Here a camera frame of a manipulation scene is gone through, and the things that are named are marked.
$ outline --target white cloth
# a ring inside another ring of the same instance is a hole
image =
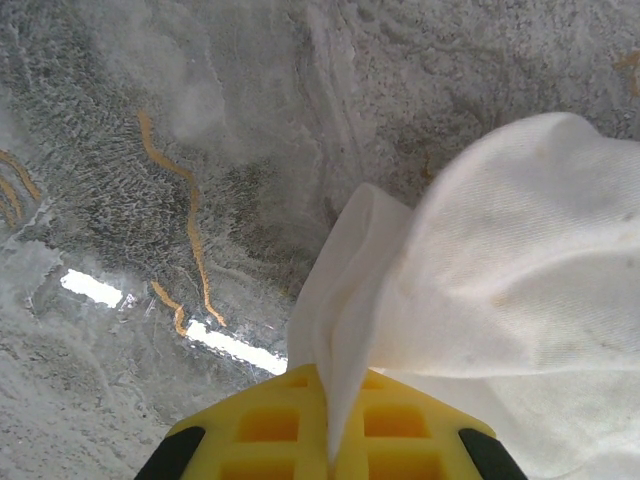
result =
[[[487,135],[415,212],[369,185],[289,327],[335,455],[366,368],[494,428],[531,479],[640,478],[640,144],[553,113]]]

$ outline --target textured gray surface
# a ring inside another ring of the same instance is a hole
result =
[[[637,139],[639,25],[635,0],[1,0],[0,149],[41,197],[0,161],[22,210],[0,188],[0,477],[131,477],[168,424],[268,376],[181,337],[151,282],[283,354],[360,182],[413,205],[470,142],[545,111]],[[193,173],[205,278],[189,182],[140,111]],[[69,268],[135,305],[62,289]]]

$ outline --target square hole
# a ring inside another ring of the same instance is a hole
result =
[[[382,390],[382,388],[381,383],[370,378],[365,378],[364,382],[362,382],[362,390]]]
[[[292,460],[259,459],[222,466],[220,480],[293,480]]]
[[[309,380],[307,380],[307,377],[294,378],[287,384],[287,387],[293,388],[304,388],[307,386],[309,386]]]
[[[365,437],[429,437],[422,413],[411,405],[376,405],[364,411]]]
[[[448,480],[433,452],[369,453],[369,480]]]
[[[238,442],[295,442],[300,415],[293,408],[257,408],[240,420]]]

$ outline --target gray concrete surface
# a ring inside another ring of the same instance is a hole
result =
[[[0,478],[131,478],[268,378],[176,308],[282,359],[360,182],[414,205],[546,111],[637,139],[639,35],[635,0],[0,1]]]

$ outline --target black rubber edge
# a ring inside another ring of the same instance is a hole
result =
[[[135,480],[180,480],[204,433],[202,427],[189,427],[165,438]]]
[[[527,480],[502,443],[473,428],[458,431],[482,480]]]

